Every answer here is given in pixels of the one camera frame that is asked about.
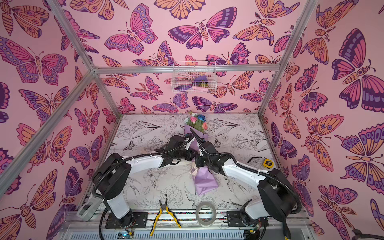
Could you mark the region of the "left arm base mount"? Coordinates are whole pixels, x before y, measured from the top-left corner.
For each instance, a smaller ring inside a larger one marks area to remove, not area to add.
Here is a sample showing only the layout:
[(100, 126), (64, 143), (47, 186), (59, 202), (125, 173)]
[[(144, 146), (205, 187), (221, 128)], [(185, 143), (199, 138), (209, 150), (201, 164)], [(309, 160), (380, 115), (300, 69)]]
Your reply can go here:
[(148, 222), (148, 212), (128, 212), (127, 215), (118, 219), (113, 213), (108, 216), (106, 229), (145, 229)]

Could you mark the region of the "cream ribbon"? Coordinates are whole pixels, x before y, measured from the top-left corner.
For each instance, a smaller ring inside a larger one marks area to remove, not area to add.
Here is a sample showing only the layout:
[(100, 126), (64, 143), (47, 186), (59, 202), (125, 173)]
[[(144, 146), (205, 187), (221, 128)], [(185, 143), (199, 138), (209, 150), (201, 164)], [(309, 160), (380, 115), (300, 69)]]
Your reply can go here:
[(192, 178), (193, 178), (193, 179), (196, 177), (196, 175), (198, 174), (198, 172), (199, 172), (199, 168), (192, 166), (191, 171), (190, 171), (190, 174), (192, 175)]

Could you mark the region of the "blue fake rose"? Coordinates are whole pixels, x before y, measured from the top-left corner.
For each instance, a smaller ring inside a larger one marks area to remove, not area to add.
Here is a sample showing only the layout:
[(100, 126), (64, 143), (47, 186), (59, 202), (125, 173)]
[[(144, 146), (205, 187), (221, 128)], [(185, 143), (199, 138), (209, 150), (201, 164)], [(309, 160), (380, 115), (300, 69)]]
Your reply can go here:
[(198, 115), (198, 119), (202, 122), (202, 123), (205, 123), (206, 122), (206, 117), (204, 115)]

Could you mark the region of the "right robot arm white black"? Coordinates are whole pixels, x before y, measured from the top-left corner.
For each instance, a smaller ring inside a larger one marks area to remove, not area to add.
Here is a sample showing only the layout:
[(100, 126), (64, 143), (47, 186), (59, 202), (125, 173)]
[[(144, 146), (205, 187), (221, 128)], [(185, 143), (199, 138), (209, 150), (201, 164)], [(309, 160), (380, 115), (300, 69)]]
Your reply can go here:
[(239, 210), (244, 225), (254, 226), (256, 221), (265, 217), (286, 225), (289, 215), (302, 210), (298, 193), (280, 170), (263, 171), (244, 165), (230, 153), (219, 153), (211, 142), (203, 140), (193, 130), (186, 137), (197, 142), (197, 167), (207, 167), (214, 174), (240, 180), (258, 190), (260, 199), (248, 200)]

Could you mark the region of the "small pink fake rose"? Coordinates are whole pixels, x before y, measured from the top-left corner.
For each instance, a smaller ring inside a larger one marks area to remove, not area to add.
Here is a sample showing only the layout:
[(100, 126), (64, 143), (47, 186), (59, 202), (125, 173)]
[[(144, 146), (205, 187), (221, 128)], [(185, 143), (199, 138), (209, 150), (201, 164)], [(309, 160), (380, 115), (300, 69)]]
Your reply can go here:
[(191, 123), (192, 123), (193, 125), (195, 125), (196, 122), (198, 121), (198, 114), (192, 112), (192, 113), (191, 113), (191, 118), (190, 118), (190, 120), (191, 120)]

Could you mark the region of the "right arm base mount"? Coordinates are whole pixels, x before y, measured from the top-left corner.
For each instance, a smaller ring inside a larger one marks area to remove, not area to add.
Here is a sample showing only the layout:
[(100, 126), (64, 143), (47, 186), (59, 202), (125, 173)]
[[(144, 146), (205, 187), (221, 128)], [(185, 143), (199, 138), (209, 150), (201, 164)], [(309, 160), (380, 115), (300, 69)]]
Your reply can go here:
[(227, 211), (225, 222), (229, 227), (253, 227), (253, 228), (262, 228), (264, 226), (269, 226), (268, 219), (265, 217), (258, 218), (256, 220), (251, 219), (245, 212), (240, 210), (237, 211)]

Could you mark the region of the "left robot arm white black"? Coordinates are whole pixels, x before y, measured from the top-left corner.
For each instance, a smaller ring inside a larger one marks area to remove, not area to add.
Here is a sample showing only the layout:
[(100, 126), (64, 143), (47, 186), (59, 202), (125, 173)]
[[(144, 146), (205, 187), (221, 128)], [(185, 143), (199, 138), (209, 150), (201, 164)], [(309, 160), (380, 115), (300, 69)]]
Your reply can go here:
[(192, 161), (196, 156), (196, 151), (191, 148), (194, 140), (192, 134), (184, 137), (176, 135), (156, 153), (133, 157), (110, 155), (94, 173), (92, 195), (101, 199), (116, 219), (127, 218), (131, 214), (131, 208), (125, 200), (123, 190), (130, 174), (177, 165), (181, 161)]

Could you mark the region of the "purple pink wrapping paper sheet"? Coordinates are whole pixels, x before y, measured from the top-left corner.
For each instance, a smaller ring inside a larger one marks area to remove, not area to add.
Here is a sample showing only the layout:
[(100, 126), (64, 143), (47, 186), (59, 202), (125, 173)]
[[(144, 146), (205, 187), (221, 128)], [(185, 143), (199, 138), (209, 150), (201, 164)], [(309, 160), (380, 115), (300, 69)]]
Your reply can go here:
[[(208, 134), (204, 134), (201, 131), (194, 129), (193, 127), (188, 125), (185, 125), (184, 127), (184, 134), (191, 134), (191, 129), (194, 130), (201, 139), (208, 138)], [(190, 149), (193, 149), (199, 153), (199, 146), (197, 140), (192, 141)], [(214, 175), (209, 172), (208, 167), (199, 167), (199, 172), (193, 180), (198, 196), (213, 191), (219, 186)]]

